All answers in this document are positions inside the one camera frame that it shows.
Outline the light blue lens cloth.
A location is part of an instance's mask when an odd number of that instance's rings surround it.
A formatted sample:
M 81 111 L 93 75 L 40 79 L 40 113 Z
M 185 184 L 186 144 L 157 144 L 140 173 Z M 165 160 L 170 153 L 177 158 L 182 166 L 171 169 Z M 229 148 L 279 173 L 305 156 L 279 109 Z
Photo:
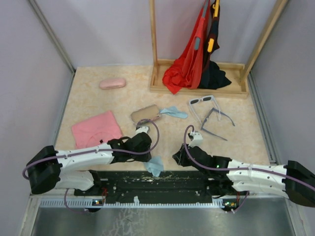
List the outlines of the light blue lens cloth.
M 164 166 L 161 156 L 154 156 L 148 162 L 144 163 L 146 170 L 154 177 L 159 177 L 160 173 L 164 171 Z

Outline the flag print glasses case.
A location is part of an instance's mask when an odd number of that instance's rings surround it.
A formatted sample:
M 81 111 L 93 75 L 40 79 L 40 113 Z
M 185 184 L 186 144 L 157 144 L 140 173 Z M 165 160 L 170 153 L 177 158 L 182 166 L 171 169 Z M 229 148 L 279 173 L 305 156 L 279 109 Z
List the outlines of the flag print glasses case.
M 159 112 L 158 106 L 154 104 L 134 111 L 130 117 L 134 123 L 138 123 L 143 119 L 154 121 L 161 117 L 161 113 Z

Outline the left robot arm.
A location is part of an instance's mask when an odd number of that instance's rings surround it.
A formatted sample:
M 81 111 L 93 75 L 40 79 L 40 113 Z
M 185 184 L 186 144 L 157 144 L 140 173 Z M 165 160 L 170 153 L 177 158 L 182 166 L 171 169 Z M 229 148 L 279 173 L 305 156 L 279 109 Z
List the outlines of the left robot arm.
M 102 182 L 97 180 L 95 172 L 81 172 L 81 168 L 129 160 L 147 162 L 151 159 L 151 144 L 151 137 L 140 132 L 132 138 L 112 139 L 77 150 L 55 150 L 54 146 L 46 146 L 27 163 L 23 177 L 29 180 L 31 193 L 35 195 L 54 188 L 73 188 L 97 195 L 102 191 Z

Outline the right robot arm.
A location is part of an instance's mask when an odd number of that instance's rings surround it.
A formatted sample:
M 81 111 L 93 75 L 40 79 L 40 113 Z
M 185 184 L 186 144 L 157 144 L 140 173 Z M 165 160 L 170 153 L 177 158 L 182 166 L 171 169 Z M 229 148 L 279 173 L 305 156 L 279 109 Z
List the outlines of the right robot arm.
M 285 165 L 253 165 L 229 157 L 211 156 L 199 147 L 184 147 L 172 158 L 194 167 L 214 181 L 213 195 L 255 192 L 282 196 L 304 207 L 315 206 L 315 175 L 297 161 Z

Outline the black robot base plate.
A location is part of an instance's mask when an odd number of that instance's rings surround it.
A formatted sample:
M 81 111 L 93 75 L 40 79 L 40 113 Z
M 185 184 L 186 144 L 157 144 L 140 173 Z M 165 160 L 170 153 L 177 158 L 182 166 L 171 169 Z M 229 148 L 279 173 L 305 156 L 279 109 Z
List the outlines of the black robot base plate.
M 96 173 L 90 190 L 75 190 L 75 196 L 102 196 L 106 203 L 142 204 L 211 203 L 214 196 L 235 196 L 228 179 L 215 180 L 199 171 L 165 171 L 158 177 L 143 171 L 102 171 Z

